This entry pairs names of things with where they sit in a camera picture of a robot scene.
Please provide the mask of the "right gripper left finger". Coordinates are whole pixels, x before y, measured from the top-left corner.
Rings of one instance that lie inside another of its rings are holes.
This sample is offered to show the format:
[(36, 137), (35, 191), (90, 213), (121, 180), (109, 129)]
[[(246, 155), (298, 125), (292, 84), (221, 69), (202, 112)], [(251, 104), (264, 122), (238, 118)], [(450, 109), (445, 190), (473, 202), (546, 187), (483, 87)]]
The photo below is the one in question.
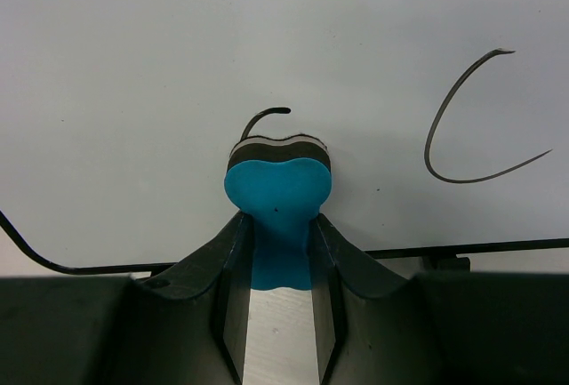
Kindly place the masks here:
[(236, 214), (158, 275), (5, 277), (4, 384), (238, 384), (252, 220)]

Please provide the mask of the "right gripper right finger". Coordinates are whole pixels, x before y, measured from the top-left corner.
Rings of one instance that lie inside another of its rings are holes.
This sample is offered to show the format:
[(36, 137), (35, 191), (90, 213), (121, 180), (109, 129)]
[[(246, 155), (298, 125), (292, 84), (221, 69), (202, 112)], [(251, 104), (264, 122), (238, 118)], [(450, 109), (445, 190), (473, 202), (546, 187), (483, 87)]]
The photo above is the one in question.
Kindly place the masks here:
[(319, 216), (309, 263), (323, 384), (565, 384), (568, 278), (428, 271), (410, 279)]

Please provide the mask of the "blue bone-shaped eraser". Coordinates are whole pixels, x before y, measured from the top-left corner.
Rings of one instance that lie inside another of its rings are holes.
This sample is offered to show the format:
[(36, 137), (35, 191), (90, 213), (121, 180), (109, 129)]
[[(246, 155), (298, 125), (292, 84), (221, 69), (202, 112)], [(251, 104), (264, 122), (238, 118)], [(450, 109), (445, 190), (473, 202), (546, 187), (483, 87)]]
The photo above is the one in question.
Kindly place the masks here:
[(332, 187), (328, 149), (314, 136), (246, 136), (232, 148), (224, 189), (252, 217), (252, 289), (311, 289), (309, 224)]

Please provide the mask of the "white whiteboard black frame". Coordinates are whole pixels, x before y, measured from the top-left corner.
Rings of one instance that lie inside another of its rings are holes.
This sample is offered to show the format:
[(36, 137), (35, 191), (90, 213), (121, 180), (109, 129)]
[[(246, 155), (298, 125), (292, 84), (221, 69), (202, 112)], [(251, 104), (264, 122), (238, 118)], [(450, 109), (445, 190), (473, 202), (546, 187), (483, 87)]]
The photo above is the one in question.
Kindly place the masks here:
[(275, 106), (365, 250), (568, 234), (568, 0), (1, 0), (1, 209), (49, 261), (205, 243)]

